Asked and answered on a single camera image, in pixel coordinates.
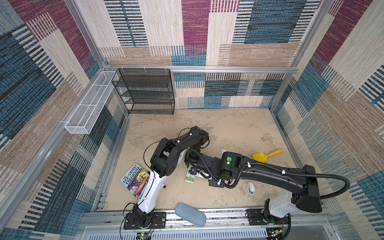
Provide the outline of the red remote control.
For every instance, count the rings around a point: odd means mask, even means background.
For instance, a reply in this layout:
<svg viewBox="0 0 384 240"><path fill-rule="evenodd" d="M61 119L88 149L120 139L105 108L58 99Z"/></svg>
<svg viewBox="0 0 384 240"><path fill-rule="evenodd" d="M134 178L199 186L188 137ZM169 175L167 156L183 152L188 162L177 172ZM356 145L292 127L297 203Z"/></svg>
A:
<svg viewBox="0 0 384 240"><path fill-rule="evenodd" d="M192 168L192 166L189 166L189 168L187 169L186 177L190 177L190 178L196 179L196 176L193 176L193 175L190 174L190 169L191 168Z"/></svg>

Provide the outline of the white remote control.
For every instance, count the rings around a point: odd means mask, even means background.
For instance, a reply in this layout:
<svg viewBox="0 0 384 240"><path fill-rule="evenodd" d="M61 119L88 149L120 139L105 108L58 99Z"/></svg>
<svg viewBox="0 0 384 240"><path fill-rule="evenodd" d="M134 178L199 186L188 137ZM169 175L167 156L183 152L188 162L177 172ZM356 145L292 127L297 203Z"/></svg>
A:
<svg viewBox="0 0 384 240"><path fill-rule="evenodd" d="M180 155L179 155L179 158L178 158L178 164L180 164L184 158L185 158L185 155L186 155L186 152L187 152L187 149L183 150Z"/></svg>

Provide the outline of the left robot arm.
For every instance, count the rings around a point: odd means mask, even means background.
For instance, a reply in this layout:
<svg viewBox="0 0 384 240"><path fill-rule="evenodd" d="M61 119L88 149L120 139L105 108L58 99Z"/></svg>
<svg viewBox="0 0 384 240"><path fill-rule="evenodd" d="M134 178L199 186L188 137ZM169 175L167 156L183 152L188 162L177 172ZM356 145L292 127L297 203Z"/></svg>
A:
<svg viewBox="0 0 384 240"><path fill-rule="evenodd" d="M150 172L135 164L121 178L121 183L138 199L133 209L124 214L123 229L164 229L166 212L156 212L158 195L165 187L165 180L184 160L188 149L197 151L209 141L209 134L199 127L190 128L189 132L175 139L163 138L151 157Z"/></svg>

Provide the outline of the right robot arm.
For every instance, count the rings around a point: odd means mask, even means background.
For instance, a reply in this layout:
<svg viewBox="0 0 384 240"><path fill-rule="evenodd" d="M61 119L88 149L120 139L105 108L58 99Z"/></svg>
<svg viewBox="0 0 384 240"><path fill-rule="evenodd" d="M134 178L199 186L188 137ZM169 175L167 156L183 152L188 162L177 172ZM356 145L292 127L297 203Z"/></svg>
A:
<svg viewBox="0 0 384 240"><path fill-rule="evenodd" d="M204 178L211 178L218 188L235 188L241 179L257 181L276 186L287 193L265 201L263 215L265 222L273 218L282 219L297 210L307 213L322 212L321 201L339 196L350 188L350 181L338 175L317 174L314 167L283 168L276 165L254 161L246 156L225 152L222 158L212 158L197 150L188 150L185 156L191 165ZM321 195L318 179L335 179L344 182L339 190Z"/></svg>

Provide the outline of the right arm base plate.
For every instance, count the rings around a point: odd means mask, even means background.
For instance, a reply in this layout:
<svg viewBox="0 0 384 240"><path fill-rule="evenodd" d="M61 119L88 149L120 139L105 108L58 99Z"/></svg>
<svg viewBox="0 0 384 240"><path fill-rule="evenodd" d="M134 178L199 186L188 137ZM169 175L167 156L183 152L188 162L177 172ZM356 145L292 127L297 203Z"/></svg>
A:
<svg viewBox="0 0 384 240"><path fill-rule="evenodd" d="M248 209L246 210L245 216L248 219L250 226L288 225L290 223L288 216L278 218L272 216L269 210L264 209Z"/></svg>

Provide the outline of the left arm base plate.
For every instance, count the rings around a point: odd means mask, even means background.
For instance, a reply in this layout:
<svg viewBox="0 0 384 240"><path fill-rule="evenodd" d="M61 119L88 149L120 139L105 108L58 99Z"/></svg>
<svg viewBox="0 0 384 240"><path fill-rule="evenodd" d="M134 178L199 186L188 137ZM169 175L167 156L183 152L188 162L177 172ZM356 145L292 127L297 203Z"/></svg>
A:
<svg viewBox="0 0 384 240"><path fill-rule="evenodd" d="M166 212L128 213L125 215L124 230L149 230L151 228L164 229L166 226Z"/></svg>

